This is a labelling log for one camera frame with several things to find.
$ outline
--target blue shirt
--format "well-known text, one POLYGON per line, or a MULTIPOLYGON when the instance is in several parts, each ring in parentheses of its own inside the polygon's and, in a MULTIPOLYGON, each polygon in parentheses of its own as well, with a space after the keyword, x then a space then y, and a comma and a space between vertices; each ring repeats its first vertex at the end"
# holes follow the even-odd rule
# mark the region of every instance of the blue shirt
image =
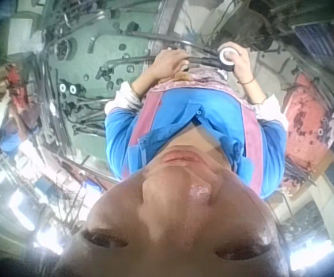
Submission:
MULTIPOLYGON (((113 109, 105 120, 106 155, 110 168, 120 179, 123 163, 130 174, 144 167, 168 140, 190 122, 201 124, 220 142, 244 184, 251 181, 254 165, 246 158, 245 136, 240 103, 229 94, 213 89, 176 88, 166 91, 149 133, 139 144, 129 147, 138 114, 122 108, 113 109)), ((260 122, 263 143, 263 183, 261 197, 268 197, 278 187, 284 173, 286 131, 277 121, 260 122)))
POLYGON ((0 149, 8 156, 15 156, 20 144, 21 139, 18 132, 6 134, 4 130, 1 131, 0 149))

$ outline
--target eye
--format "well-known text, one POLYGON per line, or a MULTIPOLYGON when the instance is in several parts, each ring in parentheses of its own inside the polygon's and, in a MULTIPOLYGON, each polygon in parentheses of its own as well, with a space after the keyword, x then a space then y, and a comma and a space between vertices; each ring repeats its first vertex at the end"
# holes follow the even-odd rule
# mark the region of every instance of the eye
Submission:
POLYGON ((225 244, 215 249, 215 254, 225 260, 244 261, 255 258, 269 251, 271 245, 243 244, 232 245, 225 244))
POLYGON ((127 241, 111 234, 108 230, 97 229, 91 232, 86 230, 83 232, 83 236, 92 244, 105 248, 122 248, 128 245, 127 241))

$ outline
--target hand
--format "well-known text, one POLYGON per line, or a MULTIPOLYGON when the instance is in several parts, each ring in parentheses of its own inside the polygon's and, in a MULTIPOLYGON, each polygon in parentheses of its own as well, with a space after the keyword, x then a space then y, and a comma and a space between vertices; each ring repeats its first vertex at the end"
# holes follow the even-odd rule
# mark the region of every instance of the hand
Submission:
POLYGON ((12 116, 15 116, 15 115, 18 114, 18 109, 17 109, 16 105, 14 105, 13 102, 9 103, 9 112, 12 116))
POLYGON ((162 50, 149 67, 150 73, 155 79, 169 78, 181 70, 184 65, 189 64, 186 58, 189 55, 179 50, 162 50))
POLYGON ((226 58, 235 63, 234 75, 237 81, 239 81, 241 84, 252 81, 254 77, 250 67, 249 53, 247 50, 234 42, 227 42, 222 44, 218 48, 218 51, 226 47, 231 47, 239 53, 239 55, 231 52, 226 54, 226 58))

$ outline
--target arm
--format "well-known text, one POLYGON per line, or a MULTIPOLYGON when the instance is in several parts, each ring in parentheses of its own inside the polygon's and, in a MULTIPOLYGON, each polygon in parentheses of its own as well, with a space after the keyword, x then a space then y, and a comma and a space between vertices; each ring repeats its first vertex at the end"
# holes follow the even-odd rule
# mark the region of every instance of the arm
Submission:
POLYGON ((123 161, 133 131, 135 113, 117 108, 105 119, 106 155, 110 168, 119 179, 122 177, 123 161))
POLYGON ((10 104, 9 111, 12 117, 14 118, 14 120, 16 121, 16 124, 18 127, 18 135, 19 135, 20 140, 23 142, 28 138, 28 130, 26 128, 26 125, 22 121, 18 113, 17 107, 13 103, 10 104))
POLYGON ((155 58, 154 63, 130 85, 124 82, 115 95, 115 99, 105 105, 105 113, 109 114, 114 108, 123 108, 137 112, 142 108, 141 99, 150 87, 160 79, 174 76, 181 67, 189 62, 183 50, 162 50, 155 58))
POLYGON ((263 183, 261 198, 267 198, 279 186, 284 174, 286 131, 275 121, 262 122, 263 183))
POLYGON ((247 50, 228 42, 219 47, 235 49, 239 55, 229 53, 226 58, 235 64, 234 75, 252 103, 256 118, 261 125, 263 143, 263 183, 261 198, 271 195, 283 178, 288 121, 274 95, 267 97, 254 79, 247 50))
POLYGON ((131 87, 135 94, 142 99, 151 86, 160 79, 174 76, 181 67, 189 62, 185 60, 189 55, 183 50, 162 50, 150 66, 131 87))
POLYGON ((250 67, 249 53, 247 49, 240 45, 227 42, 222 44, 218 51, 223 48, 231 47, 235 49, 239 55, 229 52, 226 58, 232 60, 235 64, 234 75, 239 84, 243 86, 246 96, 250 99, 252 104, 261 104, 267 96, 261 90, 258 82, 255 80, 250 67))

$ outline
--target lips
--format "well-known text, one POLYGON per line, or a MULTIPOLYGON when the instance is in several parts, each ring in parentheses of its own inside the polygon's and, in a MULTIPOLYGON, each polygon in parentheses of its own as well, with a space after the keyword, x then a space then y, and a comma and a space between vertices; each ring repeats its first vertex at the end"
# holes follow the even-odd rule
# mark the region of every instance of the lips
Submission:
POLYGON ((205 160, 195 152, 186 150, 172 150, 161 157, 163 163, 184 160, 187 162, 202 163, 207 165, 205 160))

